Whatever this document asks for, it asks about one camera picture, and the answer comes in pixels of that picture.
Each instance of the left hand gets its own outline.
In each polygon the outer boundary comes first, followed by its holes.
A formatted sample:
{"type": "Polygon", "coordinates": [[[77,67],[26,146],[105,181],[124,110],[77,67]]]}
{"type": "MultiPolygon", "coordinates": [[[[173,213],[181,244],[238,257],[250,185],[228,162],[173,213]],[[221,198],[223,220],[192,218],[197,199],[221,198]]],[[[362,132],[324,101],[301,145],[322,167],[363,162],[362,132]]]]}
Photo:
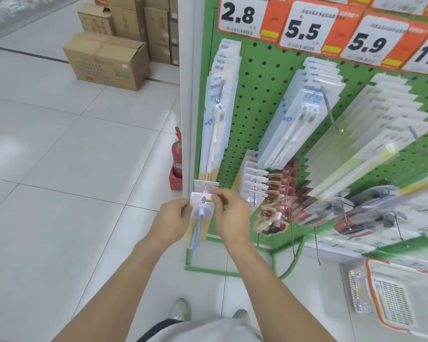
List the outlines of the left hand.
{"type": "Polygon", "coordinates": [[[192,207],[187,198],[162,204],[146,238],[160,242],[165,248],[170,247],[184,236],[191,213],[192,207]]]}

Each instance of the hand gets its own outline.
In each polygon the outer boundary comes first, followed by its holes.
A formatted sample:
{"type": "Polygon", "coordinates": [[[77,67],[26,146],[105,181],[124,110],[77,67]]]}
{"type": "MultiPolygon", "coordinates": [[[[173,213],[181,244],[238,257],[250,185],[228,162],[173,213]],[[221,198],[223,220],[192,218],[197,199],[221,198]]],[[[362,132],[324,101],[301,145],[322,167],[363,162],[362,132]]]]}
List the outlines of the hand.
{"type": "Polygon", "coordinates": [[[162,204],[146,238],[159,242],[165,249],[170,247],[184,236],[191,213],[190,200],[186,198],[162,204]]]}
{"type": "Polygon", "coordinates": [[[251,243],[249,217],[251,206],[237,192],[223,188],[213,190],[214,219],[217,233],[227,249],[239,243],[251,243]]]}

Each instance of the cardboard box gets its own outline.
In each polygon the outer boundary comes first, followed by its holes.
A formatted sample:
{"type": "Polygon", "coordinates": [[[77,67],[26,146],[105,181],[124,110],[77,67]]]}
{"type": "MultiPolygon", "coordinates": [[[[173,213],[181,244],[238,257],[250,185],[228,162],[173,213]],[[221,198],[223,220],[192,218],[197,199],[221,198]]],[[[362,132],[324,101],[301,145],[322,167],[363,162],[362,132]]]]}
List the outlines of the cardboard box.
{"type": "Polygon", "coordinates": [[[170,10],[170,0],[145,0],[145,4],[146,7],[157,8],[158,10],[170,10]]]}
{"type": "Polygon", "coordinates": [[[113,17],[109,9],[98,5],[83,4],[78,8],[78,15],[85,31],[116,35],[113,17]]]}
{"type": "Polygon", "coordinates": [[[147,43],[146,21],[143,13],[143,10],[136,11],[111,6],[117,36],[147,43]]]}
{"type": "Polygon", "coordinates": [[[171,64],[179,66],[179,47],[171,47],[171,64]]]}
{"type": "Polygon", "coordinates": [[[170,47],[164,44],[149,43],[151,61],[171,64],[170,47]]]}
{"type": "Polygon", "coordinates": [[[63,51],[79,80],[138,91],[151,72],[143,42],[82,32],[63,51]]]}
{"type": "Polygon", "coordinates": [[[149,43],[158,43],[170,47],[168,33],[168,12],[156,8],[144,8],[146,14],[147,36],[149,43]]]}
{"type": "Polygon", "coordinates": [[[179,11],[177,9],[177,0],[170,0],[170,18],[179,19],[179,11]]]}
{"type": "Polygon", "coordinates": [[[172,44],[179,45],[179,24],[177,21],[170,21],[170,39],[172,44]]]}
{"type": "Polygon", "coordinates": [[[109,7],[108,0],[94,0],[94,2],[98,6],[109,7]]]}
{"type": "Polygon", "coordinates": [[[144,0],[108,0],[110,6],[124,8],[125,10],[142,10],[144,0]]]}

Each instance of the white sneaker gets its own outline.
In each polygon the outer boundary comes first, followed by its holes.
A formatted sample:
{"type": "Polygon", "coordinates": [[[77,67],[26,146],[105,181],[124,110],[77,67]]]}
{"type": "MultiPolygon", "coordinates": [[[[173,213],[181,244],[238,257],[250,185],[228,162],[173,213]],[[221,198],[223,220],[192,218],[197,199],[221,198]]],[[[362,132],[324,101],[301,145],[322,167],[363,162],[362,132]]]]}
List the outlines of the white sneaker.
{"type": "Polygon", "coordinates": [[[249,313],[246,310],[238,310],[233,315],[233,318],[240,319],[245,325],[251,324],[251,318],[249,317],[249,313]]]}
{"type": "Polygon", "coordinates": [[[180,322],[187,322],[190,320],[190,306],[188,305],[187,300],[179,299],[173,304],[170,314],[168,315],[170,319],[176,319],[180,322]]]}

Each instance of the right hand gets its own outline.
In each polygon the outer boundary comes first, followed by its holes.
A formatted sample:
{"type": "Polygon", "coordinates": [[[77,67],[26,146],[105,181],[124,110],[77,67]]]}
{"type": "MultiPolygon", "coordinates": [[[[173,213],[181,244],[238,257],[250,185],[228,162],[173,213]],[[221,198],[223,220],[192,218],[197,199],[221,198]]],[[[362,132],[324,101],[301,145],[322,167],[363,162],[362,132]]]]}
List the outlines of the right hand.
{"type": "Polygon", "coordinates": [[[250,244],[249,203],[239,193],[226,188],[216,189],[211,193],[215,205],[214,219],[217,233],[227,249],[239,243],[250,244]]]}

